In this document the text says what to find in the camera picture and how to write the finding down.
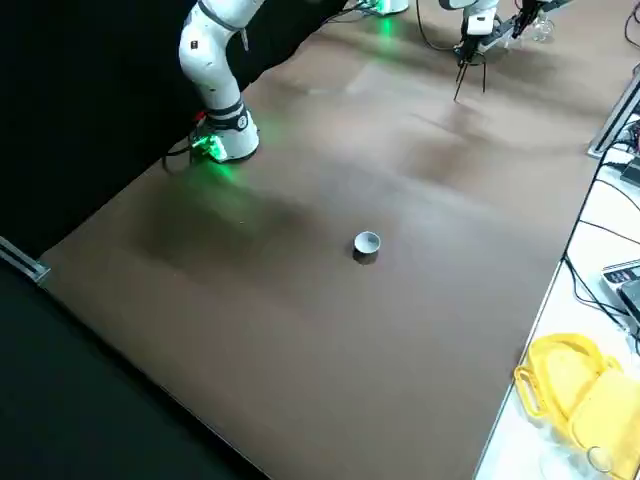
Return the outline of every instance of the brown table surface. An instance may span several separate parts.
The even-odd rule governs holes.
[[[575,3],[574,27],[613,19]],[[323,30],[247,92],[254,158],[156,165],[45,255],[47,288],[276,479],[471,477],[628,75],[592,85],[566,58],[591,30],[560,29],[453,104],[412,15]]]

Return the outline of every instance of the cable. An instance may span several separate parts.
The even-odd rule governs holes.
[[[596,301],[589,300],[587,298],[583,298],[583,297],[580,296],[580,294],[578,293],[578,281],[577,281],[577,278],[576,278],[576,272],[574,272],[574,270],[569,266],[569,263],[567,262],[566,259],[564,259],[564,261],[567,264],[567,267],[569,267],[569,273],[571,274],[571,280],[573,282],[573,296],[576,297],[576,300],[578,300],[578,302],[580,302],[581,304],[583,304],[583,305],[585,305],[587,307],[595,308],[596,310],[602,310],[601,307],[597,306],[597,302]],[[629,314],[626,311],[621,310],[621,309],[619,309],[619,308],[617,308],[617,307],[615,307],[613,305],[609,305],[607,303],[602,303],[602,306],[605,307],[605,308],[610,308],[617,315],[629,316]]]
[[[638,213],[640,213],[640,207],[638,206],[638,204],[636,202],[633,201],[633,199],[627,195],[626,193],[624,193],[621,189],[619,189],[618,187],[616,187],[614,184],[607,182],[606,180],[602,180],[600,178],[596,178],[594,183],[604,183],[605,185],[608,185],[609,187],[613,188],[614,190],[616,190],[620,195],[622,195],[623,197],[625,197],[627,200],[629,200],[629,202],[635,207],[636,210],[638,210]]]
[[[422,17],[420,15],[420,0],[416,0],[416,17],[418,19],[418,28],[420,29],[420,35],[422,36],[422,40],[431,50],[435,50],[437,52],[452,52],[454,49],[454,45],[450,47],[442,47],[440,45],[435,45],[431,43],[427,38],[427,34],[424,33],[424,28],[422,27]]]
[[[182,155],[183,153],[186,153],[189,150],[191,150],[191,144],[187,145],[186,147],[180,148],[178,150],[174,150],[173,152],[167,152],[165,154],[165,156],[166,157],[177,157],[178,155]]]
[[[609,232],[609,233],[615,235],[616,237],[620,237],[620,238],[623,238],[623,239],[625,239],[625,240],[627,240],[627,241],[629,241],[631,243],[635,243],[636,245],[640,245],[640,241],[634,240],[633,238],[629,238],[629,237],[627,237],[625,235],[622,235],[621,233],[615,232],[615,231],[613,231],[613,230],[611,230],[611,229],[609,229],[607,227],[603,227],[602,225],[598,225],[596,223],[587,222],[586,220],[578,220],[578,222],[584,223],[585,225],[590,225],[590,226],[595,227],[595,228],[599,228],[600,230],[604,230],[605,232]]]
[[[624,22],[624,39],[634,47],[640,49],[640,45],[631,40],[631,38],[629,37],[629,23],[631,22],[631,19],[634,19],[636,24],[640,24],[640,18],[638,18],[638,9],[640,9],[640,2],[636,3],[633,6],[631,13],[627,17],[627,20]]]
[[[322,22],[322,24],[327,24],[327,23],[353,23],[353,22],[358,22],[360,20],[362,20],[365,17],[368,17],[369,15],[375,15],[374,13],[374,8],[376,7],[376,5],[378,5],[378,1],[376,1],[375,3],[369,3],[367,0],[361,0],[360,2],[356,3],[353,7],[348,7],[348,8],[344,8],[342,10],[340,10],[338,13],[331,15],[329,18],[325,19],[324,22]],[[364,15],[362,17],[359,17],[355,20],[344,20],[344,21],[336,21],[336,18],[338,17],[342,17],[343,15],[346,15],[347,13],[351,13],[351,12],[362,12]]]
[[[598,305],[598,307],[600,307],[600,310],[602,310],[607,315],[607,317],[609,317],[609,319],[618,326],[618,328],[623,330],[625,333],[629,334],[634,340],[638,340],[638,336],[633,334],[633,333],[631,333],[629,331],[628,327],[625,328],[625,326],[616,317],[614,317],[613,314],[609,310],[607,310],[607,306],[605,304],[603,304],[600,300],[598,300],[598,298],[594,295],[593,291],[591,291],[589,286],[586,284],[586,282],[582,279],[582,277],[580,276],[578,271],[575,269],[575,267],[573,265],[573,262],[571,262],[571,259],[569,258],[569,255],[566,254],[566,253],[564,255],[564,261],[567,264],[567,266],[569,267],[569,270],[571,270],[573,272],[573,274],[580,281],[580,283],[582,284],[584,289],[587,291],[589,296],[593,299],[593,302],[596,305]]]

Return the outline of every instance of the yellow object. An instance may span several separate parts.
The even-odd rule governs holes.
[[[572,413],[569,431],[581,449],[597,446],[608,452],[612,477],[635,478],[640,465],[640,383],[605,371]]]
[[[533,342],[514,371],[527,414],[548,419],[581,450],[604,454],[609,475],[634,480],[640,466],[640,383],[590,339],[549,335]]]
[[[548,417],[566,438],[571,437],[571,412],[596,379],[607,368],[620,369],[614,358],[603,357],[595,343],[577,334],[549,335],[534,341],[527,363],[514,371],[524,409],[533,418]]]

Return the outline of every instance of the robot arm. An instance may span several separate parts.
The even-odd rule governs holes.
[[[264,0],[198,0],[182,28],[179,57],[206,106],[199,146],[224,162],[249,157],[258,148],[258,129],[227,62],[227,44],[245,27]]]
[[[462,35],[490,35],[500,0],[439,0],[445,10],[463,9]]]

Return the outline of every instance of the black curtain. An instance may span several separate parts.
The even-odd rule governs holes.
[[[0,235],[38,257],[140,175],[201,109],[177,58],[194,0],[3,5]],[[267,0],[234,37],[241,88],[289,58],[345,0]]]

